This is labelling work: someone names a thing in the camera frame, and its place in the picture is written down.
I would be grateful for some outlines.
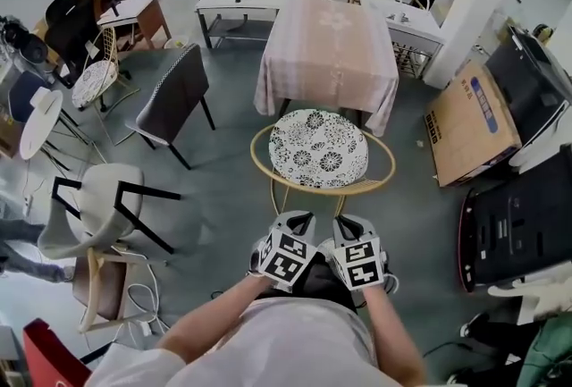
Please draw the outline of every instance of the round stool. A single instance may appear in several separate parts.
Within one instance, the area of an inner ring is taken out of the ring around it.
[[[273,169],[257,157],[258,140],[273,130],[269,153]],[[365,177],[367,168],[367,139],[383,149],[390,158],[390,171],[380,181]],[[338,197],[335,215],[344,207],[346,197],[360,195],[382,187],[395,173],[395,158],[378,138],[361,131],[338,114],[303,109],[282,117],[276,124],[259,131],[250,143],[250,155],[255,165],[270,177],[270,195],[276,214],[283,212],[290,189]],[[279,211],[274,185],[286,186]]]

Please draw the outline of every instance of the gray floor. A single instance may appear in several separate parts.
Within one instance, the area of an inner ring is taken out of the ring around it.
[[[162,0],[162,6],[173,34],[190,35],[203,45],[192,12],[195,2]],[[274,218],[268,179],[254,166],[249,153],[254,134],[273,121],[259,115],[252,104],[263,49],[261,43],[225,41],[219,49],[205,50],[211,84],[206,100],[217,130],[210,131],[200,108],[190,116],[176,146],[188,158],[192,171],[186,171],[168,150],[153,151],[138,137],[119,147],[109,147],[90,110],[74,113],[81,127],[97,140],[108,161],[139,166],[146,175],[146,184],[184,195],[181,202],[148,198],[143,208],[143,221],[177,249],[173,257],[141,233],[128,238],[135,249],[153,258],[169,259],[168,266],[156,268],[161,316],[168,324],[209,300],[213,291],[225,290],[238,281],[245,273],[253,241],[265,234]],[[133,82],[142,91],[107,119],[115,139],[127,132],[123,122],[134,116],[156,84],[156,80],[146,77],[146,68],[168,66],[168,61],[159,62],[158,58],[141,54],[128,62]],[[363,216],[377,228],[391,256],[391,269],[401,282],[392,301],[422,351],[455,339],[461,324],[498,303],[483,293],[467,295],[460,288],[457,221],[467,188],[439,189],[433,178],[435,170],[423,113],[435,95],[419,81],[401,79],[383,137],[397,159],[397,173],[380,191],[350,198],[346,206],[347,213]],[[292,102],[290,109],[302,106]],[[55,136],[54,142],[66,144],[67,140]],[[419,140],[423,141],[422,147],[417,144]],[[370,153],[368,175],[381,177],[387,171],[387,159],[373,148]],[[76,162],[74,171],[79,168]],[[23,195],[33,192],[30,219],[45,221],[55,175],[46,159],[36,156],[29,166],[18,160],[0,160],[0,175],[5,180],[2,195],[17,206]],[[328,198],[292,193],[287,208],[312,210],[318,217],[321,240],[329,236],[334,206],[335,202]],[[22,252],[32,258],[38,256],[35,249]],[[137,282],[151,285],[145,269],[139,269],[136,275]],[[26,323],[41,317],[74,354],[80,356],[88,351],[86,341],[76,331],[84,308],[73,299],[69,284],[53,285],[7,274],[0,279],[0,296],[0,321],[11,325],[19,336]],[[90,333],[89,346],[93,349],[109,341],[114,332]],[[139,331],[135,331],[135,337],[146,347],[152,346],[156,338],[144,340]],[[127,332],[120,335],[120,340],[132,344]],[[478,355],[472,357],[467,359],[467,353],[452,347],[436,352],[427,359],[432,381],[443,381],[452,370],[466,366],[470,360],[483,362]]]

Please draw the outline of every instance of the white round tabletop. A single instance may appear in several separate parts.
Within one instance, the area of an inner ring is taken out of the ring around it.
[[[301,109],[284,115],[270,135],[270,159],[285,179],[319,189],[345,187],[367,169],[367,141],[338,114]]]
[[[53,103],[43,113],[35,108],[29,117],[20,138],[20,155],[24,160],[30,160],[42,148],[47,137],[54,129],[62,111],[63,94],[59,90],[50,91],[46,98],[53,98]]]

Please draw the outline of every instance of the pink tablecloth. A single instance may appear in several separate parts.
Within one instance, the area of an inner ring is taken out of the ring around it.
[[[397,92],[398,70],[382,16],[329,0],[287,0],[260,65],[255,107],[273,115],[276,98],[370,112],[382,136]]]

